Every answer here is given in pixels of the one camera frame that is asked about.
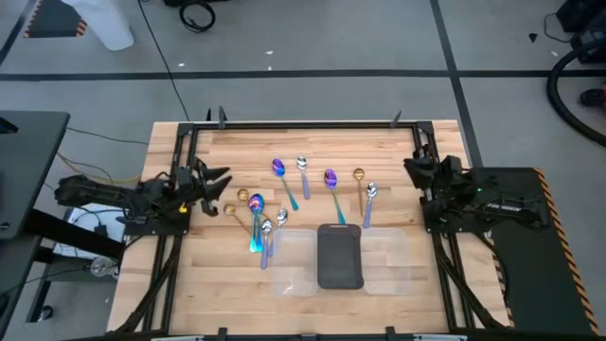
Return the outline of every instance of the wooden table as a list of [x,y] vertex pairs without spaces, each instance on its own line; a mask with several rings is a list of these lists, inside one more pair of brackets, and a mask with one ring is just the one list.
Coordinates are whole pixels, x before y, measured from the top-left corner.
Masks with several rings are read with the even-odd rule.
[[[457,121],[437,120],[434,127],[440,155],[455,155],[467,164]],[[169,170],[176,128],[176,122],[155,123],[144,180]],[[289,221],[283,228],[315,229],[322,223],[336,223],[334,203],[323,183],[324,170],[333,168],[347,222],[362,225],[357,182],[351,174],[363,168],[364,183],[379,186],[371,225],[405,232],[412,280],[405,296],[370,296],[364,290],[273,296],[272,270],[259,269],[260,254],[250,253],[247,232],[233,217],[221,212],[210,218],[196,206],[181,251],[170,333],[216,334],[219,327],[228,328],[230,334],[383,333],[385,326],[394,326],[397,332],[446,332],[433,246],[420,213],[420,191],[412,186],[402,166],[402,159],[413,150],[412,134],[406,129],[202,132],[198,157],[209,167],[230,167],[234,177],[217,206],[221,210],[227,203],[236,205],[237,215],[248,224],[251,214],[238,201],[239,188],[261,193],[265,212],[272,218],[287,207]],[[300,154],[307,156],[309,164],[309,201],[303,199],[301,176],[295,167]],[[286,180],[300,205],[297,212],[291,210],[281,181],[271,172],[277,157],[287,167]],[[141,239],[124,255],[108,330],[123,323],[147,291],[156,238]],[[475,236],[461,234],[458,240],[470,287],[492,315],[507,325],[491,252]],[[158,297],[154,327],[159,326],[164,294]],[[454,304],[460,313],[458,295],[454,295]],[[462,314],[457,320],[463,325]]]

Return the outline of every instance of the transparent bin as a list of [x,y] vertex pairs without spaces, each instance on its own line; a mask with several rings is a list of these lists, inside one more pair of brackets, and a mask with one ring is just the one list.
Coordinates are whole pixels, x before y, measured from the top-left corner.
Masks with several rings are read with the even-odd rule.
[[315,295],[318,290],[316,264],[316,231],[280,228],[274,235],[272,261],[274,295]]
[[363,228],[364,289],[371,295],[405,295],[410,285],[408,241],[399,228]]

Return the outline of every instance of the spoon head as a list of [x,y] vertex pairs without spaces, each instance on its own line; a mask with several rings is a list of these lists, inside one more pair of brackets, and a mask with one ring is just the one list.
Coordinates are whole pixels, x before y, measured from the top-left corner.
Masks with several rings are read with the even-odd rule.
[[226,215],[234,215],[236,213],[236,207],[233,205],[225,205],[223,207],[223,213]]
[[356,180],[362,180],[362,179],[364,179],[364,170],[363,169],[355,169],[353,171],[353,177]]
[[288,209],[282,208],[277,213],[277,225],[282,226],[288,220]]
[[265,202],[260,194],[253,194],[248,201],[248,207],[250,207],[250,210],[253,212],[261,212],[264,206]]
[[305,156],[299,156],[296,158],[296,166],[302,171],[307,168],[307,159]]
[[249,196],[250,193],[248,192],[248,189],[241,188],[240,190],[238,190],[238,200],[247,202]]
[[282,160],[280,159],[274,159],[274,162],[272,163],[272,166],[274,167],[274,174],[277,176],[284,176],[284,173],[286,172],[286,169],[284,168],[284,163],[282,163]]
[[375,195],[377,195],[377,184],[368,184],[368,187],[366,188],[366,195],[368,195],[368,198],[373,198]]
[[337,187],[337,174],[334,172],[334,170],[327,169],[324,172],[324,182],[330,189],[335,189]]
[[263,224],[261,224],[261,231],[263,231],[264,234],[269,234],[272,231],[272,227],[274,227],[272,221],[265,219]]

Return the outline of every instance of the white bag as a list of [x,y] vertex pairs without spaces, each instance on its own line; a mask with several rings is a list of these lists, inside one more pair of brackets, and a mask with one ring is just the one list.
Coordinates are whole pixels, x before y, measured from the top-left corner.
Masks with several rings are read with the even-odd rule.
[[129,24],[116,0],[62,0],[73,7],[101,42],[112,51],[134,44]]

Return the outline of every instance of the spoon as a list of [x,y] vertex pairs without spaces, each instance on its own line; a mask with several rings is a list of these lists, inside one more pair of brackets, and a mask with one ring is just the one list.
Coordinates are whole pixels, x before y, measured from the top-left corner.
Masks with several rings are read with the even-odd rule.
[[225,215],[227,215],[227,216],[234,217],[238,221],[238,223],[240,223],[240,226],[242,226],[242,228],[246,230],[246,232],[248,232],[251,236],[253,235],[253,233],[248,229],[248,227],[246,227],[246,225],[244,225],[244,223],[236,215],[235,206],[233,206],[231,204],[225,205],[223,207],[223,213],[225,213]]
[[332,191],[332,198],[334,198],[334,204],[337,206],[337,215],[339,216],[339,224],[345,223],[345,217],[343,217],[343,213],[341,213],[341,208],[339,207],[339,201],[337,200],[337,174],[334,173],[334,170],[327,169],[324,172],[324,182],[326,186],[330,188]]
[[293,210],[299,210],[299,205],[296,204],[296,200],[294,199],[293,194],[291,193],[291,189],[288,187],[286,179],[284,179],[284,173],[286,172],[284,164],[282,163],[282,161],[280,161],[280,159],[274,159],[272,165],[274,168],[274,174],[279,176],[280,179],[282,179],[284,188],[286,189],[286,192],[288,193],[288,196],[291,199],[291,206],[293,206]]
[[265,203],[260,194],[253,194],[248,201],[248,207],[253,212],[253,235],[250,239],[250,252],[261,250],[261,211]]
[[305,159],[305,156],[296,158],[296,166],[301,171],[301,178],[303,179],[303,196],[305,200],[310,200],[310,187],[307,184],[307,176],[305,175],[305,170],[307,169],[307,159]]
[[[248,199],[250,199],[250,193],[248,192],[248,189],[240,188],[238,190],[238,200],[240,200],[241,202],[244,202],[245,204],[248,205]],[[267,214],[265,214],[265,212],[261,212],[261,215],[263,217],[265,217],[265,219],[269,219],[269,217],[267,216]]]
[[377,184],[370,183],[366,188],[366,195],[368,196],[368,204],[366,204],[366,214],[364,216],[364,228],[370,227],[370,209],[372,208],[372,198],[377,195]]
[[358,199],[360,200],[360,216],[362,217],[363,209],[362,209],[362,184],[360,180],[364,179],[364,170],[363,169],[355,169],[353,171],[353,178],[358,180]]
[[[274,235],[276,234],[277,230],[286,223],[286,221],[288,221],[288,209],[282,208],[277,213],[277,227],[276,231],[274,231]],[[272,242],[269,244],[269,250],[267,250],[267,255],[269,257],[272,257],[274,255],[274,237],[272,237]]]
[[272,221],[269,219],[265,219],[263,224],[261,225],[261,230],[263,231],[263,253],[261,254],[261,269],[267,269],[267,237],[269,233],[272,232]]

